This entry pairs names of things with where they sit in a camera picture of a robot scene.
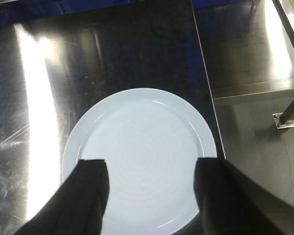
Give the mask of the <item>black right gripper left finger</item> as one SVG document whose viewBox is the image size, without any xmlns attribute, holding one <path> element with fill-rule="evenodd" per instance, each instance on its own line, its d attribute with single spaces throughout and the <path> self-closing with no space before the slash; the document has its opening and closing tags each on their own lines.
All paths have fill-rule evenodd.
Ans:
<svg viewBox="0 0 294 235">
<path fill-rule="evenodd" d="M 109 197 L 104 160 L 80 160 L 69 177 L 18 235 L 99 235 Z"/>
</svg>

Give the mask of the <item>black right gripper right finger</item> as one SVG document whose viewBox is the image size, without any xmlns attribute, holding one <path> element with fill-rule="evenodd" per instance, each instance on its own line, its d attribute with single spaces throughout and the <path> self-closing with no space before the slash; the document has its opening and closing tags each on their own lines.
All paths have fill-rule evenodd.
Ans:
<svg viewBox="0 0 294 235">
<path fill-rule="evenodd" d="M 205 235 L 294 235 L 294 207 L 226 160 L 199 158 L 194 192 Z"/>
</svg>

